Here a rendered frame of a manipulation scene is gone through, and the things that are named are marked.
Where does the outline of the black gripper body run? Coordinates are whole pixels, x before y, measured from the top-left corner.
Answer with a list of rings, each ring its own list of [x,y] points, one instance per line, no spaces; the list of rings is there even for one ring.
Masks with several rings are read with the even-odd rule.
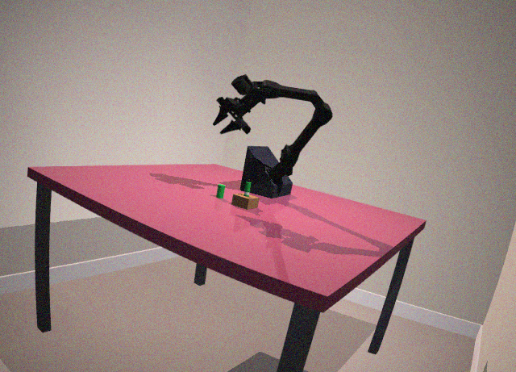
[[[221,105],[220,107],[226,112],[230,113],[233,118],[235,119],[234,123],[239,127],[239,129],[242,129],[246,134],[248,134],[251,131],[251,128],[245,123],[242,116],[245,115],[247,112],[250,113],[251,107],[248,105],[248,103],[243,99],[239,98],[239,103],[243,103],[242,109],[238,113],[233,113],[232,111],[229,111],[222,103],[225,99],[223,97],[220,97],[216,99],[216,101]],[[236,117],[235,117],[236,115]]]

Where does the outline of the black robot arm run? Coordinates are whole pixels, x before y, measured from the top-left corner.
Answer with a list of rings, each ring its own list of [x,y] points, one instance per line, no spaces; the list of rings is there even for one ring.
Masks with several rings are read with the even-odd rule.
[[[280,182],[285,175],[293,174],[293,167],[298,161],[303,147],[310,141],[319,127],[328,123],[333,117],[331,107],[324,102],[315,90],[304,90],[288,86],[281,86],[270,80],[262,82],[251,82],[247,74],[237,77],[232,81],[232,86],[239,92],[248,105],[253,108],[259,102],[265,105],[266,98],[291,98],[311,102],[315,108],[311,121],[304,128],[302,133],[291,145],[285,145],[281,150],[280,162],[271,169],[266,169],[274,182]],[[259,87],[259,88],[258,88]],[[238,102],[239,98],[226,98],[223,105],[229,111],[238,113],[243,103]]]

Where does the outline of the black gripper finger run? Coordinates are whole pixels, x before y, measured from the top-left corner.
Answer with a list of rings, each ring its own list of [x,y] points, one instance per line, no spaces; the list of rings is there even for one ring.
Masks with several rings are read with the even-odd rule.
[[[219,113],[218,113],[218,116],[216,117],[215,121],[213,122],[213,125],[216,125],[218,123],[220,123],[222,120],[224,120],[228,115],[228,113],[226,113],[220,106],[219,106]]]
[[[220,134],[224,134],[224,133],[227,133],[227,132],[232,132],[232,131],[236,131],[236,130],[240,130],[239,127],[234,123],[233,120],[230,121],[230,123],[220,132]],[[241,130],[240,130],[241,131]]]

